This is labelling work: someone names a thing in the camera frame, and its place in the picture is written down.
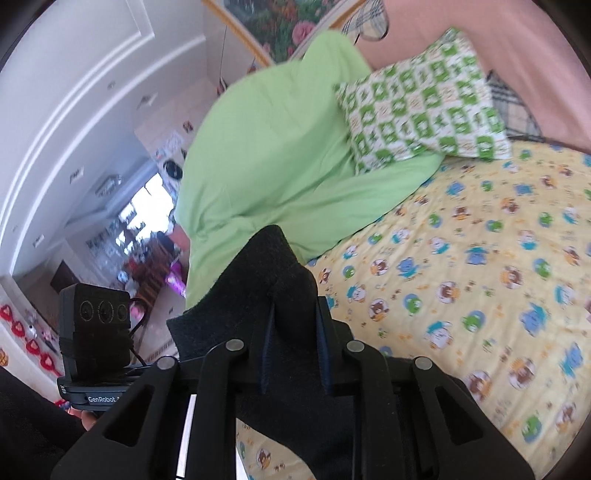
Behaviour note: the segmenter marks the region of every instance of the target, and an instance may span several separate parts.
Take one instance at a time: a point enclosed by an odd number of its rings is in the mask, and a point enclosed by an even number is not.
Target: camera lens
[[[127,305],[119,305],[117,308],[117,318],[120,322],[123,322],[127,319]]]
[[[83,301],[82,305],[80,305],[80,316],[82,317],[82,320],[89,322],[92,320],[93,313],[94,309],[92,308],[92,303],[90,303],[88,300]]]
[[[99,318],[103,323],[110,323],[113,320],[113,305],[109,301],[102,301],[99,305]]]

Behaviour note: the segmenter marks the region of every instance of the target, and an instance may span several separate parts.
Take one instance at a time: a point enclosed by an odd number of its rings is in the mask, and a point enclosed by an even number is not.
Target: green blanket
[[[369,73],[350,41],[328,31],[302,60],[247,76],[214,104],[189,150],[176,209],[191,239],[187,308],[265,225],[279,225],[307,262],[437,170],[443,156],[427,154],[355,176],[333,85]]]

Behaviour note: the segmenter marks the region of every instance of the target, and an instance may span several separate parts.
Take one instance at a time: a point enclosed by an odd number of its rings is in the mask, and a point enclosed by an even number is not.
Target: floral painting
[[[224,0],[224,6],[278,63],[289,59],[340,1]]]

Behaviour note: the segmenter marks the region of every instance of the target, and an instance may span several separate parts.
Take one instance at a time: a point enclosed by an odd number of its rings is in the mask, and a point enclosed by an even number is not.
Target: green pillow
[[[505,125],[467,37],[449,29],[424,53],[335,87],[357,172],[425,150],[511,158]]]

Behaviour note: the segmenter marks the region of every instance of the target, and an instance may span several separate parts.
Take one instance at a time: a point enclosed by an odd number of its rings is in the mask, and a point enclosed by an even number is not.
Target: metal pin
[[[419,370],[429,370],[433,366],[433,362],[426,356],[420,356],[414,359],[414,364]]]
[[[237,352],[244,348],[244,342],[238,338],[233,338],[226,342],[226,349],[231,352]]]
[[[170,370],[172,367],[175,366],[177,363],[175,357],[173,356],[163,356],[158,359],[156,365],[160,370]]]
[[[364,348],[365,345],[363,344],[363,342],[360,342],[359,340],[351,340],[347,343],[347,350],[349,352],[359,353],[362,352]]]

